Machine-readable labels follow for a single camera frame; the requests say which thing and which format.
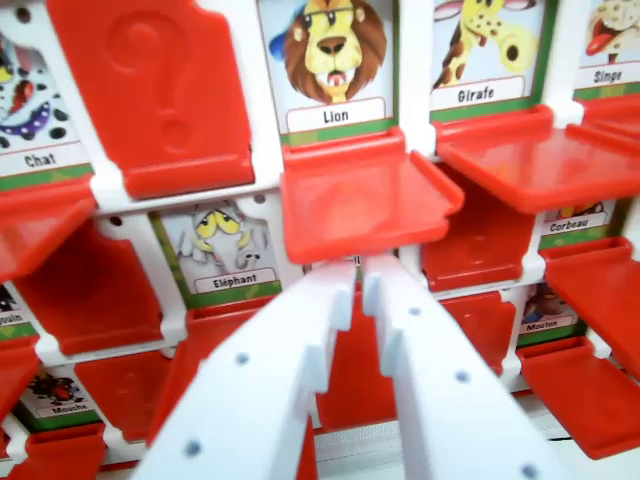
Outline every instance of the cartoon lion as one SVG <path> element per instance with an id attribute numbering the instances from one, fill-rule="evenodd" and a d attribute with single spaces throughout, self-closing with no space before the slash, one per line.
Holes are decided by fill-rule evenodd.
<path id="1" fill-rule="evenodd" d="M 608 53 L 615 63 L 625 50 L 640 49 L 640 0 L 605 0 L 591 14 L 587 55 Z"/>
<path id="2" fill-rule="evenodd" d="M 380 17 L 363 0 L 308 0 L 286 32 L 274 38 L 291 86 L 318 102 L 342 103 L 376 76 L 387 37 Z"/>

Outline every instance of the flipped-down red flap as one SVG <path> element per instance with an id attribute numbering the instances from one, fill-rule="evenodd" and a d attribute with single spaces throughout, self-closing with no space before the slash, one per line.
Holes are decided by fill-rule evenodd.
<path id="1" fill-rule="evenodd" d="M 35 271 L 93 214 L 89 179 L 0 195 L 0 283 Z"/>

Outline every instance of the name label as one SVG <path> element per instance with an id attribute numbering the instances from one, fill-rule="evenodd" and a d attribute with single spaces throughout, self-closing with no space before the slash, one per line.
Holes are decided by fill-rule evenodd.
<path id="1" fill-rule="evenodd" d="M 484 82 L 436 88 L 431 92 L 431 110 L 501 102 L 524 96 L 524 77 L 496 78 Z"/>
<path id="2" fill-rule="evenodd" d="M 554 220 L 544 224 L 542 235 L 554 235 L 556 233 L 584 230 L 585 228 L 601 227 L 606 224 L 606 220 L 607 214 L 605 212 Z"/>
<path id="3" fill-rule="evenodd" d="M 640 62 L 614 63 L 582 67 L 578 72 L 576 89 L 606 87 L 640 81 Z"/>
<path id="4" fill-rule="evenodd" d="M 0 153 L 0 177 L 88 163 L 80 142 L 32 151 Z"/>
<path id="5" fill-rule="evenodd" d="M 258 283 L 273 282 L 275 280 L 277 280 L 277 278 L 273 268 L 259 268 L 247 272 L 199 278 L 195 281 L 195 287 L 197 293 L 217 292 L 219 290 L 247 287 Z"/>
<path id="6" fill-rule="evenodd" d="M 89 410 L 93 410 L 93 406 L 90 405 L 89 402 L 78 402 L 68 405 L 52 405 L 50 407 L 38 408 L 36 413 L 40 418 L 47 418 L 68 415 L 70 413 L 86 412 Z"/>
<path id="7" fill-rule="evenodd" d="M 520 333 L 542 332 L 543 330 L 551 330 L 553 328 L 566 327 L 578 322 L 576 315 L 567 315 L 564 317 L 543 318 L 537 322 L 523 323 L 520 325 Z"/>
<path id="8" fill-rule="evenodd" d="M 0 317 L 0 325 L 17 325 L 18 323 L 26 323 L 28 320 L 22 318 L 22 315 L 11 313 Z"/>
<path id="9" fill-rule="evenodd" d="M 385 102 L 382 97 L 351 102 L 297 108 L 287 112 L 289 132 L 322 130 L 340 125 L 371 122 L 385 118 Z"/>

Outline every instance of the giraffe spot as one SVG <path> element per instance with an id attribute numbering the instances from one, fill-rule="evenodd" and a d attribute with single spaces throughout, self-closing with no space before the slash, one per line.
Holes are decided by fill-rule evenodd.
<path id="1" fill-rule="evenodd" d="M 518 47 L 516 47 L 515 45 L 510 45 L 509 48 L 507 48 L 507 58 L 514 62 L 517 58 L 518 58 L 518 54 L 520 52 L 518 52 Z"/>

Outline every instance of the embossed question mark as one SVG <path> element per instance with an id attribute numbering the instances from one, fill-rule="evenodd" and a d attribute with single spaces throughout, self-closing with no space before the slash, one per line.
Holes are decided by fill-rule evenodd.
<path id="1" fill-rule="evenodd" d="M 187 39 L 178 24 L 157 12 L 135 12 L 117 19 L 107 36 L 107 51 L 124 75 L 147 75 L 154 90 L 160 138 L 182 150 L 188 125 L 176 118 L 177 93 L 187 63 Z"/>

